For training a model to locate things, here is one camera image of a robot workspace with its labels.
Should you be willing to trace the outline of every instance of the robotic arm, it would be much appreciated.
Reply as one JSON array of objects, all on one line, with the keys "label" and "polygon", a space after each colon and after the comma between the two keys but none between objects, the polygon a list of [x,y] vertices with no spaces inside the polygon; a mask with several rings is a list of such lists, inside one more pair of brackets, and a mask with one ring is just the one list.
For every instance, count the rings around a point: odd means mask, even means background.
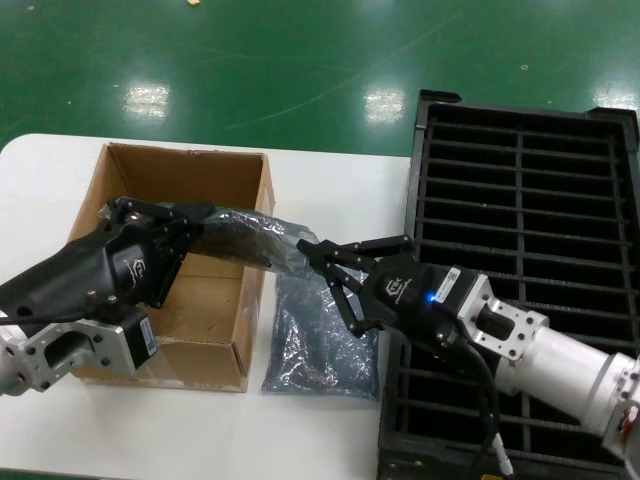
[{"label": "robotic arm", "polygon": [[[203,237],[203,221],[216,210],[126,197],[108,209],[109,220],[94,232],[0,286],[0,395],[46,391],[79,366],[132,375],[155,354],[151,324],[138,305],[162,307],[187,252]],[[216,243],[237,244],[237,235]],[[640,478],[640,362],[550,329],[546,316],[497,299],[480,272],[415,261],[411,246],[407,236],[297,244],[326,279],[353,335],[397,331],[476,377],[487,419],[477,460],[493,445],[504,476],[513,474],[498,430],[497,389],[523,391],[577,418]],[[217,247],[204,253],[224,251]],[[342,267],[368,276],[361,284]],[[363,319],[345,288],[358,297]]]},{"label": "robotic arm", "polygon": [[[607,355],[550,329],[546,316],[497,299],[480,272],[415,261],[407,236],[347,245],[301,240],[298,249],[327,280],[356,337],[372,328],[399,331],[478,379],[489,427],[476,459],[492,444],[503,475],[513,475],[498,433],[497,388],[508,395],[525,392],[578,419],[640,478],[638,360]],[[341,267],[368,276],[360,284]],[[363,320],[355,318],[344,288],[358,297]]]},{"label": "robotic arm", "polygon": [[79,366],[133,375],[157,350],[160,308],[210,205],[121,197],[110,219],[0,286],[0,395],[43,392]]}]

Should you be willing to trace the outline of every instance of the cardboard box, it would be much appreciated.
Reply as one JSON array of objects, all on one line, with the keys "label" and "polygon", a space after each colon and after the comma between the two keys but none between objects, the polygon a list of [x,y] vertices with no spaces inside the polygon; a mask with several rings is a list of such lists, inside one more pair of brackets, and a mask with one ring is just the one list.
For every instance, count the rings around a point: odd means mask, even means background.
[{"label": "cardboard box", "polygon": [[[69,240],[94,230],[113,197],[211,202],[271,215],[265,155],[105,145]],[[91,383],[246,391],[264,272],[187,255],[162,309],[148,308],[158,352],[134,377],[83,368]]]}]

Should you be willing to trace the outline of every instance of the white table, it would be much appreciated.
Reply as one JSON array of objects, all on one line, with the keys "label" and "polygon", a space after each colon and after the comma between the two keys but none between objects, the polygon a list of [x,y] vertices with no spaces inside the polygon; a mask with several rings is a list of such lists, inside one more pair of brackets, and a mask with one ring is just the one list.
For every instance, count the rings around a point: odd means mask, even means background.
[{"label": "white table", "polygon": [[[264,152],[276,216],[339,243],[403,230],[407,158],[26,135],[0,154],[0,283],[64,245],[109,141]],[[249,392],[85,386],[67,376],[44,394],[0,397],[0,468],[152,480],[373,480],[379,404],[260,393],[273,275],[264,288]]]}]

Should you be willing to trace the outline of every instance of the plastic bag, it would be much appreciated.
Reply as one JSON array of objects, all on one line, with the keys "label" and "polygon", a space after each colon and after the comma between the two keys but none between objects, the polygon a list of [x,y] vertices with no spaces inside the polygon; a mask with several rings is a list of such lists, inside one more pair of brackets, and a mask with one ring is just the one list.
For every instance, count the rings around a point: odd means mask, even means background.
[{"label": "plastic bag", "polygon": [[[186,205],[163,203],[180,210]],[[109,207],[100,216],[110,218]],[[152,223],[136,212],[126,223]],[[346,395],[377,400],[378,333],[357,339],[347,330],[324,278],[296,247],[317,243],[305,226],[258,212],[216,207],[203,222],[190,252],[278,273],[271,361],[262,389],[268,392]],[[360,281],[364,274],[353,272]],[[361,315],[357,302],[352,302]]]},{"label": "plastic bag", "polygon": [[[180,210],[186,205],[161,203]],[[109,219],[105,206],[100,217]],[[126,223],[145,224],[153,219],[139,213],[129,213]],[[189,251],[223,260],[242,263],[274,273],[308,276],[309,260],[297,249],[300,239],[317,243],[317,237],[305,226],[285,222],[250,210],[215,207],[215,212],[202,222],[202,236]]]},{"label": "plastic bag", "polygon": [[[364,279],[364,274],[352,275]],[[278,275],[276,295],[271,360],[262,390],[378,400],[378,332],[360,339],[351,335],[320,276]],[[348,298],[361,316],[353,294]]]}]

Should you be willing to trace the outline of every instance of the black plastic crate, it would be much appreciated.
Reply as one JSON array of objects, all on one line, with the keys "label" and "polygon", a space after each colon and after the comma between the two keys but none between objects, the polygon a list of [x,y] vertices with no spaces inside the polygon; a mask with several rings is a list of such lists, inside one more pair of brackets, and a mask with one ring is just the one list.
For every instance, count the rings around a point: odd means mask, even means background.
[{"label": "black plastic crate", "polygon": [[[509,110],[423,91],[405,231],[420,261],[482,270],[498,297],[552,328],[634,357],[637,150],[632,111]],[[379,478],[460,478],[484,437],[475,398],[472,382],[393,339]],[[500,400],[518,478],[626,478],[574,419],[527,395]],[[482,472],[498,474],[492,455]]]}]

